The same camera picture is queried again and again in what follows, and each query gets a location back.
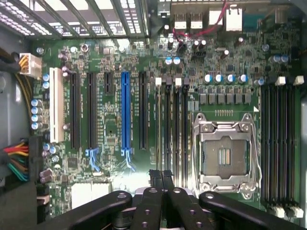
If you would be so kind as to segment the RAM slot white clips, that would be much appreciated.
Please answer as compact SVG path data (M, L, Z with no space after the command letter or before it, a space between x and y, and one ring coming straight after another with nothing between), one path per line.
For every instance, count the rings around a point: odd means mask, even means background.
M176 187L180 182L180 87L181 78L175 77L175 86L173 91L173 128L174 128L174 170Z
M285 78L278 78L277 81L270 86L270 151L271 151L271 186L272 191L270 192L271 200L274 203L272 207L274 214L279 217L284 217L284 208L281 203L283 197L283 175L281 174L282 163L280 162L281 153L279 149L279 128L280 124L280 112L279 112L279 101L282 95L282 88L285 85Z
M303 75L298 75L287 86L287 153L288 153L288 195L290 212L288 216L301 219L304 210L299 205L300 183L300 88L304 85Z
M156 78L155 79L155 86L156 85L161 85L162 86L162 78Z

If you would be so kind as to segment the black open PC case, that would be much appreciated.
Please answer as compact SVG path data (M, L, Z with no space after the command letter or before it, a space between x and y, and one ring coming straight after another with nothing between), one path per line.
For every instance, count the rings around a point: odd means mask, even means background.
M168 26L184 36L212 34L233 4L271 23L300 23L299 204L307 230L307 0L0 0L0 230L68 230L70 210L50 216L50 189L42 178L43 137L32 128L34 86L43 63L33 46L41 40L98 39L121 47L150 43ZM184 230L169 214L163 188L160 230Z

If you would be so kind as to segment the silver chipset heatsink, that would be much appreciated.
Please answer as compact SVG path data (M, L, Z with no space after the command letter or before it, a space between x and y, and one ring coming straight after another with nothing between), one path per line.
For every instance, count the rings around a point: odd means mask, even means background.
M71 186L71 208L80 207L110 192L110 183L75 183Z

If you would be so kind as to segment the RAM slot black clips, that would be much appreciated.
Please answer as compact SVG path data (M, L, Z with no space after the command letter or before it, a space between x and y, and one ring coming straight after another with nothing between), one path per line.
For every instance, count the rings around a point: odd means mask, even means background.
M166 78L165 82L165 170L171 170L171 91L172 91L172 79Z
M282 204L287 200L287 86L278 89L278 157L279 189L278 196Z
M182 186L188 186L188 91L189 79L183 79L181 97Z
M261 168L262 168L262 189L261 203L267 207L269 200L269 119L270 119L270 95L268 85L261 86Z

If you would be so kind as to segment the green motherboard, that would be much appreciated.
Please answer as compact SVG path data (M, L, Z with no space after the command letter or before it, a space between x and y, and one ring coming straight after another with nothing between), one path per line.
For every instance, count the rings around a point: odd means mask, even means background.
M285 78L285 86L301 75L300 23L287 19L271 23L259 14L247 14L233 4L219 20L219 12L212 12L213 24L220 28L212 34L184 36L168 26L150 43L126 41L121 47L98 39L41 40L34 44L35 53L42 58L43 78L34 86L32 128L43 137L42 156L45 173L42 178L50 189L50 216L57 217L71 208L71 186L75 183L110 183L111 192L124 190L135 194L137 188L148 187L150 170L158 170L156 162L156 102L155 79L162 78L162 146L165 171L165 82L172 79L171 91L171 171L174 186L174 128L173 91L175 77L180 87L180 182L182 186L181 97L183 79L189 79L188 91L188 186L193 194L191 148L192 129L196 115L203 113L210 121L237 121L245 113L252 115L257 132L257 146L261 167L261 86L270 86L278 78ZM62 70L64 83L64 141L50 142L49 68ZM121 73L130 73L131 104L131 164L121 156ZM139 147L139 72L147 73L148 146ZM97 145L96 164L90 165L88 149L88 72L97 80ZM106 95L104 72L113 73L113 94ZM71 148L70 78L80 75L81 146ZM269 200L261 201L261 187L250 200L240 194L225 194L240 202L274 214L271 200L271 151L269 146Z

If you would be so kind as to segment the blue expansion slot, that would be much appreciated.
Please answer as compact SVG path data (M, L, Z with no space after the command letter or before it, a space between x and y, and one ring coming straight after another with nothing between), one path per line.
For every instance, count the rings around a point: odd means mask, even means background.
M126 165L135 171L131 164L131 104L130 104L130 73L121 73L121 156L125 157Z

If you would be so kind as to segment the silver CPU socket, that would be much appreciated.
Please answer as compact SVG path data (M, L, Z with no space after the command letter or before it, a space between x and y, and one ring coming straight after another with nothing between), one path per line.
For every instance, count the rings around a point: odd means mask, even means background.
M252 115L237 121L210 121L196 115L192 129L192 188L203 192L240 194L250 200L261 187L257 132Z

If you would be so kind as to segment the white expansion slot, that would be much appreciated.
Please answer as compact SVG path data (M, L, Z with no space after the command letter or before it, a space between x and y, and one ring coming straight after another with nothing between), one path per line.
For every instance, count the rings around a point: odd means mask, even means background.
M64 141L64 83L62 70L49 68L50 142Z

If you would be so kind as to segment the long black expansion slot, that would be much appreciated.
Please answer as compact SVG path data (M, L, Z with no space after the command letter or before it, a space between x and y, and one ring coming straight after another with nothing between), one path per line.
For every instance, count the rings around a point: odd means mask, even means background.
M148 146L148 110L147 110L147 73L139 72L139 147L146 150Z
M72 73L70 78L70 138L71 148L79 150L81 146L81 128L80 128L80 75Z
M99 147L97 145L97 80L96 73L88 72L86 74L87 83L87 105L88 105L88 149L86 154L90 157L90 165L96 171L100 172L96 164Z

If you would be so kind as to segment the short black expansion slot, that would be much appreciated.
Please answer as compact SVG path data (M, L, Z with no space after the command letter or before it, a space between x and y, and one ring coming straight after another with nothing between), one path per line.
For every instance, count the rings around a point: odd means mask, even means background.
M113 73L104 72L104 90L106 95L113 94Z

